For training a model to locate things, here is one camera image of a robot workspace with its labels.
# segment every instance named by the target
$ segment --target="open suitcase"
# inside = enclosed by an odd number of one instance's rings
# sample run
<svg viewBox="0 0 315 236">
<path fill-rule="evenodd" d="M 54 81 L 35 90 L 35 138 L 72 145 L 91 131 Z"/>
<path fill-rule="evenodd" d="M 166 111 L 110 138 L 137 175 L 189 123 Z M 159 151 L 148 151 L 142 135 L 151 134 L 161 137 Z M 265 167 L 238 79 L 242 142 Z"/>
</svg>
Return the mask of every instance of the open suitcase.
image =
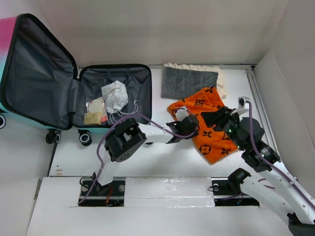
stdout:
<svg viewBox="0 0 315 236">
<path fill-rule="evenodd" d="M 11 113 L 20 121 L 48 129 L 47 143 L 59 143 L 61 130 L 75 126 L 80 142 L 88 146 L 89 132 L 105 133 L 113 123 L 85 125 L 86 102 L 101 97 L 101 87 L 114 81 L 127 89 L 128 104 L 122 112 L 132 113 L 137 100 L 138 112 L 151 118 L 152 77 L 147 66 L 91 65 L 78 73 L 73 56 L 31 14 L 1 19 L 0 39 L 0 128 L 6 122 L 3 114 Z"/>
</svg>

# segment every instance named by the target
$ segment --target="cable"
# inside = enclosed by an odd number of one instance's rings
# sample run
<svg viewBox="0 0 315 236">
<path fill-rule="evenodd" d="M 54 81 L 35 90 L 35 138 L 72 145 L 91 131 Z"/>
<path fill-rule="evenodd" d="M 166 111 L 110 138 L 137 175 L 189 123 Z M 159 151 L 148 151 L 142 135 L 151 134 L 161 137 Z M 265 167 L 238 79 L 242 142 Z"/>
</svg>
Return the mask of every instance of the cable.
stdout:
<svg viewBox="0 0 315 236">
<path fill-rule="evenodd" d="M 117 121 L 115 120 L 115 118 L 114 118 L 114 113 L 110 113 L 109 114 L 109 120 L 110 120 L 110 122 L 112 122 L 112 124 L 114 124 L 114 123 L 116 123 Z"/>
<path fill-rule="evenodd" d="M 239 205 L 242 202 L 243 199 L 244 199 L 244 194 L 242 195 L 241 200 L 237 202 L 237 205 Z"/>
<path fill-rule="evenodd" d="M 210 189 L 212 189 L 213 188 L 213 186 L 210 186 L 207 190 L 209 191 L 209 192 L 213 192 L 213 190 L 210 190 Z"/>
<path fill-rule="evenodd" d="M 237 197 L 240 197 L 240 196 L 242 196 L 242 195 L 244 195 L 244 193 L 240 193 L 240 194 L 237 194 L 237 195 L 234 195 L 234 196 L 231 196 L 231 197 L 228 197 L 228 198 L 220 198 L 220 200 L 231 200 L 231 199 L 233 199 L 233 198 L 237 198 Z"/>
<path fill-rule="evenodd" d="M 249 104 L 250 106 L 250 137 L 251 137 L 251 143 L 252 143 L 252 147 L 255 151 L 255 153 L 257 154 L 257 156 L 259 156 L 259 158 L 266 163 L 267 165 L 271 166 L 274 170 L 276 170 L 280 175 L 282 175 L 289 183 L 292 182 L 291 178 L 289 176 L 287 176 L 282 170 L 280 170 L 278 167 L 274 166 L 273 164 L 271 164 L 269 161 L 267 161 L 258 151 L 255 141 L 254 141 L 254 137 L 253 137 L 253 130 L 252 130 L 252 103 L 248 100 L 246 100 L 246 102 Z M 295 184 L 292 184 L 292 187 L 301 195 L 301 197 L 315 210 L 315 205 L 308 199 L 308 197 L 302 192 L 302 190 Z"/>
<path fill-rule="evenodd" d="M 87 194 L 85 195 L 85 197 L 84 197 L 81 201 L 79 201 L 79 204 L 81 204 L 82 202 L 84 202 L 84 200 L 89 196 L 89 194 L 91 193 L 91 191 L 92 191 L 94 185 L 96 184 L 97 179 L 99 178 L 99 176 L 100 176 L 100 174 L 102 173 L 102 170 L 103 170 L 103 168 L 104 168 L 104 161 L 103 161 L 103 159 L 100 157 L 100 154 L 99 154 L 99 150 L 100 150 L 100 147 L 102 146 L 102 143 L 103 143 L 104 140 L 107 138 L 108 134 L 109 134 L 110 132 L 112 132 L 112 131 L 115 129 L 115 127 L 116 127 L 120 122 L 122 122 L 122 121 L 124 121 L 124 120 L 126 120 L 126 119 L 129 119 L 129 118 L 133 118 L 133 117 L 142 117 L 143 119 L 146 119 L 148 122 L 154 124 L 156 127 L 160 128 L 160 129 L 166 131 L 167 133 L 169 133 L 169 134 L 171 134 L 171 135 L 173 135 L 173 136 L 175 136 L 175 137 L 178 137 L 178 138 L 186 139 L 186 138 L 191 137 L 191 136 L 194 134 L 194 132 L 191 133 L 191 134 L 189 134 L 189 135 L 186 135 L 186 136 L 179 135 L 179 134 L 175 134 L 175 133 L 173 133 L 172 131 L 167 130 L 167 129 L 165 129 L 163 126 L 157 124 L 156 122 L 150 120 L 149 118 L 147 118 L 145 115 L 143 115 L 143 114 L 141 114 L 141 113 L 130 114 L 130 115 L 127 115 L 127 116 L 125 116 L 125 117 L 119 119 L 115 124 L 112 125 L 112 127 L 109 128 L 109 130 L 106 132 L 106 134 L 105 134 L 105 135 L 101 138 L 101 140 L 99 141 L 99 144 L 98 144 L 97 149 L 96 149 L 96 155 L 97 155 L 97 157 L 98 157 L 98 159 L 99 159 L 99 161 L 100 161 L 100 168 L 99 168 L 99 171 L 97 172 L 97 175 L 96 175 L 95 179 L 93 180 L 92 185 L 90 186 L 90 188 L 89 188 Z"/>
<path fill-rule="evenodd" d="M 109 190 L 109 194 L 108 194 L 107 197 L 106 197 L 106 204 L 105 204 L 106 207 L 108 206 L 109 198 L 110 198 L 110 196 L 112 195 L 113 190 L 114 190 L 114 187 L 111 187 L 110 190 Z"/>
<path fill-rule="evenodd" d="M 266 180 L 265 178 L 261 178 L 260 180 L 258 180 L 258 183 L 259 182 L 262 182 L 262 181 L 264 181 L 264 180 Z M 273 187 L 273 186 L 269 186 L 269 185 L 264 185 L 266 188 L 270 188 L 270 189 L 276 189 L 275 187 Z"/>
<path fill-rule="evenodd" d="M 80 182 L 80 185 L 81 185 L 82 187 L 85 187 L 85 188 L 89 189 L 89 187 L 88 187 L 86 184 L 83 184 L 83 183 L 82 183 L 82 179 L 83 179 L 83 178 L 84 178 L 84 177 L 81 177 L 81 178 L 80 178 L 80 181 L 79 181 L 79 182 Z"/>
<path fill-rule="evenodd" d="M 136 112 L 138 111 L 138 104 L 137 104 L 137 101 L 138 101 L 138 100 L 135 100 L 135 101 L 133 102 L 133 104 L 134 104 L 133 112 L 130 112 L 130 113 L 125 113 L 125 112 L 122 112 L 122 111 L 118 111 L 118 112 L 119 112 L 120 114 L 122 114 L 122 115 L 129 115 L 129 114 L 136 113 Z"/>
</svg>

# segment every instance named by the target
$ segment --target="white floor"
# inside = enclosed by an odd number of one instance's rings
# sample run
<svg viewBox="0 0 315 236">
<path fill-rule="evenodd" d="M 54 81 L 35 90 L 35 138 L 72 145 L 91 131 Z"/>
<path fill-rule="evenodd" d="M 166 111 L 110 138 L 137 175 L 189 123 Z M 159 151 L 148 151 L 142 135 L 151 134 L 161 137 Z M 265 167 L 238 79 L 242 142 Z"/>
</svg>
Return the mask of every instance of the white floor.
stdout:
<svg viewBox="0 0 315 236">
<path fill-rule="evenodd" d="M 289 236 L 264 207 L 78 207 L 79 177 L 43 180 L 27 236 Z"/>
<path fill-rule="evenodd" d="M 253 101 L 251 88 L 245 70 L 223 70 L 226 77 L 228 96 L 223 100 L 230 108 L 237 107 L 237 98 L 247 96 Z M 152 120 L 165 124 L 173 121 L 166 108 L 175 100 L 162 99 L 162 69 L 152 69 L 153 115 Z M 255 105 L 253 117 L 259 120 Z M 99 169 L 96 147 L 101 135 L 92 135 L 93 143 L 84 147 L 79 142 L 77 129 L 62 132 L 62 141 L 58 145 L 50 176 L 91 176 Z M 226 177 L 237 168 L 254 173 L 241 158 L 241 152 L 235 152 L 214 165 L 208 164 L 195 148 L 191 140 L 178 144 L 153 144 L 142 146 L 127 161 L 121 163 L 116 171 L 117 177 Z"/>
</svg>

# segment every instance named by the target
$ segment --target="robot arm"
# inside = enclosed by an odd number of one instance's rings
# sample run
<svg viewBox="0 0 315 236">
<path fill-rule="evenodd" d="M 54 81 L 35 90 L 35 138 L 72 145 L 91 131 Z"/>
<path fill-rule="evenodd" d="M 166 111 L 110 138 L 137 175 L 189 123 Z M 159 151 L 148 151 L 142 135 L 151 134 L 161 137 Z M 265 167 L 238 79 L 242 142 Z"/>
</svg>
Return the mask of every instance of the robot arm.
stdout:
<svg viewBox="0 0 315 236">
<path fill-rule="evenodd" d="M 208 127 L 224 131 L 237 148 L 244 151 L 245 162 L 268 180 L 276 192 L 253 181 L 253 177 L 242 169 L 229 176 L 228 184 L 236 194 L 243 192 L 264 203 L 288 224 L 293 235 L 315 235 L 315 200 L 289 173 L 277 153 L 261 140 L 264 130 L 252 119 L 251 102 L 240 98 L 239 103 L 241 106 L 249 104 L 250 118 L 240 120 L 238 113 L 227 107 L 201 113 L 201 116 Z"/>
<path fill-rule="evenodd" d="M 250 118 L 240 119 L 239 114 L 247 112 L 248 105 Z M 315 200 L 289 173 L 277 153 L 261 140 L 264 130 L 251 118 L 248 99 L 239 99 L 239 109 L 223 107 L 217 112 L 203 112 L 201 116 L 208 127 L 224 131 L 237 148 L 244 151 L 244 161 L 275 188 L 268 189 L 245 170 L 237 169 L 228 178 L 231 189 L 262 202 L 288 224 L 293 235 L 315 235 Z M 138 124 L 134 119 L 119 124 L 106 138 L 105 165 L 97 181 L 101 185 L 112 182 L 120 162 L 130 158 L 144 143 L 177 143 L 198 135 L 198 120 L 194 115 L 183 108 L 177 111 L 176 117 L 178 121 L 167 123 L 164 129 Z"/>
<path fill-rule="evenodd" d="M 176 119 L 165 127 L 139 124 L 133 118 L 119 124 L 105 139 L 104 167 L 97 179 L 98 183 L 111 183 L 120 163 L 129 159 L 143 144 L 178 143 L 199 134 L 199 121 L 186 107 L 177 110 Z"/>
</svg>

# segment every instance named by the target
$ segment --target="white plastic bag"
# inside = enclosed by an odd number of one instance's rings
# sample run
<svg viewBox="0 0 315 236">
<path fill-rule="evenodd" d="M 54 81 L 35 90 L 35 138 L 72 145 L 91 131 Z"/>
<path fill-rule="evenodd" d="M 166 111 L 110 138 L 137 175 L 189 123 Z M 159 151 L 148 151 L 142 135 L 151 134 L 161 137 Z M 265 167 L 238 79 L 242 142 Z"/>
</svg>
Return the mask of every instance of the white plastic bag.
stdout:
<svg viewBox="0 0 315 236">
<path fill-rule="evenodd" d="M 127 89 L 123 83 L 115 81 L 101 89 L 108 113 L 119 112 L 128 103 Z"/>
</svg>

